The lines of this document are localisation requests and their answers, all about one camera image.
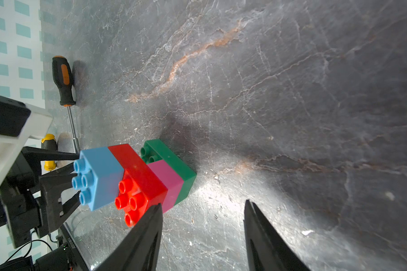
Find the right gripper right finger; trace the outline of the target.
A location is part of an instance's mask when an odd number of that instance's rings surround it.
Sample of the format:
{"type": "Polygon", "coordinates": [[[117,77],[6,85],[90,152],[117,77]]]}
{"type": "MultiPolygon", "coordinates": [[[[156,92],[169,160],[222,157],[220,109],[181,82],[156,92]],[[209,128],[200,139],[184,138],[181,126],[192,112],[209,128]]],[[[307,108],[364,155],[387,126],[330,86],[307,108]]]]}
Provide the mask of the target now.
{"type": "Polygon", "coordinates": [[[248,266],[251,271],[308,271],[289,248],[259,207],[246,200],[244,231],[248,266]]]}

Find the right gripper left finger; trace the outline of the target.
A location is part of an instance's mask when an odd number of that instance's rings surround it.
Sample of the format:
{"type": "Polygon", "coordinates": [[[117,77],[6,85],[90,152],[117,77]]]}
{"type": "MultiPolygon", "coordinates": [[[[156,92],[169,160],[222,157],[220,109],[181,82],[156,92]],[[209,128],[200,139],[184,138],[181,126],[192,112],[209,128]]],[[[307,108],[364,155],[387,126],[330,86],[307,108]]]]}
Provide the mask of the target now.
{"type": "Polygon", "coordinates": [[[96,269],[98,271],[156,270],[162,237],[163,212],[151,206],[120,245],[96,269]]]}

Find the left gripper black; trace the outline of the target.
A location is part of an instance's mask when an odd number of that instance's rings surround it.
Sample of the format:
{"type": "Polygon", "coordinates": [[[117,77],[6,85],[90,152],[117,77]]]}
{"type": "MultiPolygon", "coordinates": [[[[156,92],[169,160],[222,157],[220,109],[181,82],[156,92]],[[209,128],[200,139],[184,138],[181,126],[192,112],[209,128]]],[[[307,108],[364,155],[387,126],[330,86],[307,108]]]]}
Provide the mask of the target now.
{"type": "Polygon", "coordinates": [[[80,205],[79,193],[64,201],[62,192],[72,188],[74,173],[70,163],[42,175],[41,161],[77,160],[79,154],[23,147],[0,185],[0,227],[7,226],[15,248],[30,242],[30,230],[45,237],[58,230],[80,205]],[[33,193],[39,190],[37,203],[33,193]]]}

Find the small blue lego brick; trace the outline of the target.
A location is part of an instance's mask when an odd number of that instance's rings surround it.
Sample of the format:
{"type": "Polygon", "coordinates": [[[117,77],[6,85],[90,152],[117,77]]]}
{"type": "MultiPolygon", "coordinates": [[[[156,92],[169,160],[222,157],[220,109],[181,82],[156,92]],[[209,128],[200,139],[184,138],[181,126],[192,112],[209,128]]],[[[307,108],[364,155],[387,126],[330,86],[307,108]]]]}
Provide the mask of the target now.
{"type": "Polygon", "coordinates": [[[81,150],[73,167],[77,176],[71,183],[80,191],[81,205],[95,211],[115,201],[124,169],[108,147],[81,150]]]}

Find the red lego brick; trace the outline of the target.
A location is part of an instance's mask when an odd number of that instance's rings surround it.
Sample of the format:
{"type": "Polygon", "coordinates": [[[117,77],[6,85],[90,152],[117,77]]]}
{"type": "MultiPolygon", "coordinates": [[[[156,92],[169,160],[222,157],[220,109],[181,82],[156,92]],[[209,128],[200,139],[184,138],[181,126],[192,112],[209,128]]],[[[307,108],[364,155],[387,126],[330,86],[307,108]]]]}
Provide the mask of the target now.
{"type": "Polygon", "coordinates": [[[149,207],[164,202],[168,189],[130,145],[110,146],[109,150],[124,169],[115,206],[124,211],[126,225],[133,227],[149,207]]]}

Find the pink lego brick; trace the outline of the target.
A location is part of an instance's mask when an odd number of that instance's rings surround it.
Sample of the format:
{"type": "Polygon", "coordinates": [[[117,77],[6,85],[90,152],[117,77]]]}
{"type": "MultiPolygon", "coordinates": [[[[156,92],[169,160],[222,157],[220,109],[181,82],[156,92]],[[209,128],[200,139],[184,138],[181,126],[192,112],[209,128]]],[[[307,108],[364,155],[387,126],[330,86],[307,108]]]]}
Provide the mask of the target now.
{"type": "Polygon", "coordinates": [[[174,207],[184,181],[164,160],[155,161],[148,166],[167,187],[167,194],[162,203],[163,213],[166,213],[174,207]]]}

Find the green lego brick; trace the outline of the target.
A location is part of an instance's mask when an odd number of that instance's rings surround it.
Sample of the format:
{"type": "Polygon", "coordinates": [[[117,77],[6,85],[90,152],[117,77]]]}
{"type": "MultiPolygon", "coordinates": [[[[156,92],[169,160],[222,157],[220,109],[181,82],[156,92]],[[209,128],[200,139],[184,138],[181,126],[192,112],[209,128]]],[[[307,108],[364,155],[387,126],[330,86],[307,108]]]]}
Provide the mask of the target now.
{"type": "Polygon", "coordinates": [[[164,160],[184,181],[175,205],[187,198],[197,174],[160,139],[145,141],[141,148],[141,158],[147,165],[164,160]]]}

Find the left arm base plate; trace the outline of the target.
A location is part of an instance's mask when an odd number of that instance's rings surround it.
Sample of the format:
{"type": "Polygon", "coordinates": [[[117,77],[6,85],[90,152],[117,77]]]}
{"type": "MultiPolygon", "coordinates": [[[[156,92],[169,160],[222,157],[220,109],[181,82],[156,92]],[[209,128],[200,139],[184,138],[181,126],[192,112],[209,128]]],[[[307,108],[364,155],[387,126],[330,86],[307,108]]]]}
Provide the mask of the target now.
{"type": "Polygon", "coordinates": [[[80,253],[66,223],[58,230],[59,245],[63,246],[70,263],[71,271],[89,271],[89,268],[80,253]]]}

